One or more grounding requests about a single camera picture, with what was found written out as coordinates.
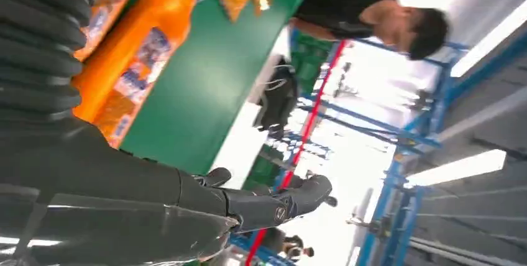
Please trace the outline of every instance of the ceiling light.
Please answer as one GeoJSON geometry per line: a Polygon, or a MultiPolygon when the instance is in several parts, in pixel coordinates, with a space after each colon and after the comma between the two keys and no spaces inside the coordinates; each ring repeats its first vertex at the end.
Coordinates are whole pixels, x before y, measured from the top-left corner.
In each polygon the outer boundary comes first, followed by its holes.
{"type": "Polygon", "coordinates": [[[476,65],[484,56],[496,48],[511,35],[519,26],[527,21],[527,1],[518,6],[507,18],[483,38],[454,67],[451,76],[460,77],[476,65]]]}
{"type": "Polygon", "coordinates": [[[447,163],[409,176],[408,185],[428,186],[499,171],[503,168],[506,152],[491,150],[455,162],[447,163]]]}

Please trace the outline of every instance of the bottle label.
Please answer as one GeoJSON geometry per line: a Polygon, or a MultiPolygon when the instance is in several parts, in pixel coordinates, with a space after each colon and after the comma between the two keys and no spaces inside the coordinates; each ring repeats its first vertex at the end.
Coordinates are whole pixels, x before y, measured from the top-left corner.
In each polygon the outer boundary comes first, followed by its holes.
{"type": "Polygon", "coordinates": [[[117,80],[94,124],[112,147],[118,147],[174,50],[154,27],[117,80]]]}
{"type": "Polygon", "coordinates": [[[157,80],[169,58],[167,37],[158,28],[153,28],[114,89],[133,103],[142,103],[149,85],[157,80]]]}

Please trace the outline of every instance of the black hair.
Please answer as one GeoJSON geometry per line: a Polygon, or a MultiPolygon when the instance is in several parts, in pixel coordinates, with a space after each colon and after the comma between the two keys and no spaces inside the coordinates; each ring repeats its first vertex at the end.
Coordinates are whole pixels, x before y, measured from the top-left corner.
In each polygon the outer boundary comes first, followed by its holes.
{"type": "Polygon", "coordinates": [[[308,257],[314,256],[314,249],[312,247],[309,247],[306,250],[308,251],[307,253],[308,257]]]}
{"type": "Polygon", "coordinates": [[[410,45],[410,60],[422,60],[437,52],[446,40],[449,25],[443,12],[417,8],[420,18],[413,28],[416,37],[410,45]]]}

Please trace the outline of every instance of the man's arm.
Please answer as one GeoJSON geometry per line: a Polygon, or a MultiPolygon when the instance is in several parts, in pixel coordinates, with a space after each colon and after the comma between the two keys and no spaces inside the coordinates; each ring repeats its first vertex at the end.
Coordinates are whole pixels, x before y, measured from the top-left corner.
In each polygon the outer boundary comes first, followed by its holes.
{"type": "Polygon", "coordinates": [[[333,34],[324,27],[305,22],[301,19],[293,19],[293,25],[303,33],[321,40],[337,40],[333,34]]]}

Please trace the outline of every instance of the robotic hand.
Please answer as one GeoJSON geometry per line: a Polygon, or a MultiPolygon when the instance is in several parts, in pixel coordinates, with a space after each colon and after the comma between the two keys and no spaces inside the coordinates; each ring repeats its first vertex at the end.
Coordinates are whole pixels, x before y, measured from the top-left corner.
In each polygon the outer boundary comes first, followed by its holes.
{"type": "Polygon", "coordinates": [[[71,53],[93,2],[0,0],[0,265],[184,262],[323,202],[325,177],[274,195],[222,189],[114,150],[75,118],[71,53]]]}

